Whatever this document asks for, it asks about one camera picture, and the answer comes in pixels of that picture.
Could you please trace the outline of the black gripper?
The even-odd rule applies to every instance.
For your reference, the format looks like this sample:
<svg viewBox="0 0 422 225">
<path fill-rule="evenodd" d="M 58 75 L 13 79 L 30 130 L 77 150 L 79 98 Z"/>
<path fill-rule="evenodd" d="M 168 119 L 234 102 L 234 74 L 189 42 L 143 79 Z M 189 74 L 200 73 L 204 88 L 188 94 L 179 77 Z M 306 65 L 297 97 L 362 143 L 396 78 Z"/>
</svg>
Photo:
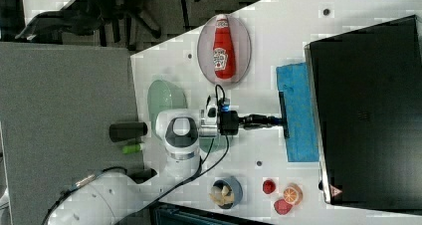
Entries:
<svg viewBox="0 0 422 225">
<path fill-rule="evenodd" d="M 275 116 L 266 116 L 262 114 L 249 114 L 242 118 L 236 111 L 227 111 L 220 113 L 219 131 L 222 135 L 236 135 L 244 121 L 282 121 L 283 119 Z M 283 126 L 278 123 L 244 123 L 244 130 L 271 128 L 274 126 Z"/>
</svg>

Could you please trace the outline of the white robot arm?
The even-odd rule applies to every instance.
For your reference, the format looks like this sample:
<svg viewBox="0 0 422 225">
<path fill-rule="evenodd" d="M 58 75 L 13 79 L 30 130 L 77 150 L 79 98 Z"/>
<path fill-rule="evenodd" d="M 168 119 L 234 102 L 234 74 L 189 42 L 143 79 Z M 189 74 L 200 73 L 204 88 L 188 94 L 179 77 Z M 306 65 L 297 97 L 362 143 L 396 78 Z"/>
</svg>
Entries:
<svg viewBox="0 0 422 225">
<path fill-rule="evenodd" d="M 201 175 L 200 139 L 235 135 L 239 129 L 284 126 L 282 117 L 208 108 L 158 114 L 155 133 L 164 147 L 165 164 L 128 174 L 105 169 L 78 182 L 63 194 L 42 225 L 116 225 L 173 189 Z"/>
</svg>

